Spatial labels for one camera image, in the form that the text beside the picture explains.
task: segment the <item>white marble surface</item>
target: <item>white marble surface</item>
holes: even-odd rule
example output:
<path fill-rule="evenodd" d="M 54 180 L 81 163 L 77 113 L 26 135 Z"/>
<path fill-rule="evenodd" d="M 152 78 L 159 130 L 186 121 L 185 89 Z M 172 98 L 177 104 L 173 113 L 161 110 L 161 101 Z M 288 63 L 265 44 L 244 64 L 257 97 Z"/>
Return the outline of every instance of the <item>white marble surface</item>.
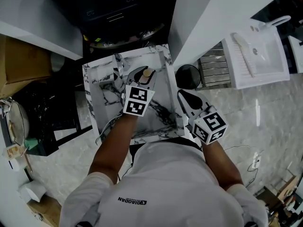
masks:
<path fill-rule="evenodd" d="M 202 92 L 221 109 L 230 125 L 220 143 L 239 168 L 245 185 L 255 176 L 255 172 L 247 172 L 255 152 L 261 155 L 257 178 L 248 187 L 251 192 L 255 193 L 263 186 L 275 192 L 271 184 L 279 188 L 284 184 L 281 179 L 290 179 L 286 170 L 290 163 L 289 169 L 294 174 L 302 173 L 302 74 L 291 75 L 290 81 L 260 87 Z M 94 132 L 90 130 L 48 157 L 30 156 L 32 177 L 42 182 L 48 194 L 62 204 L 87 175 L 98 149 L 94 141 Z M 129 157 L 120 176 L 129 167 Z"/>
<path fill-rule="evenodd" d="M 177 83 L 168 46 L 157 45 L 121 53 L 131 64 L 123 79 L 136 68 L 149 66 L 157 77 L 152 98 L 144 117 L 139 117 L 132 144 L 153 142 L 184 135 L 182 110 L 177 100 Z M 83 78 L 89 112 L 97 138 L 108 121 L 122 111 L 120 93 L 115 88 L 113 57 L 108 56 L 83 65 Z M 105 130 L 106 136 L 115 121 Z"/>

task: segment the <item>tile floor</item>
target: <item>tile floor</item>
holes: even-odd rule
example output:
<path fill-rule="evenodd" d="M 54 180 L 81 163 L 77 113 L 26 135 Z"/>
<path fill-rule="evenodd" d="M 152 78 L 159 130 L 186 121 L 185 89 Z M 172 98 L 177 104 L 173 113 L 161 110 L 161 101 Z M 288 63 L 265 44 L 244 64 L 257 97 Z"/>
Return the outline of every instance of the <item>tile floor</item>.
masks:
<path fill-rule="evenodd" d="M 248 189 L 255 193 L 263 186 L 273 192 L 291 174 L 303 172 L 303 74 L 291 80 L 260 87 L 201 91 L 225 115 L 229 128 L 220 140 L 239 168 L 244 184 L 256 172 L 247 172 L 254 155 L 261 156 L 256 180 Z M 78 113 L 83 127 L 89 125 L 84 93 L 77 93 Z M 65 132 L 58 132 L 62 137 Z M 69 141 L 48 157 L 30 156 L 32 177 L 41 181 L 48 194 L 63 204 L 68 194 L 87 175 L 98 147 L 92 131 Z"/>

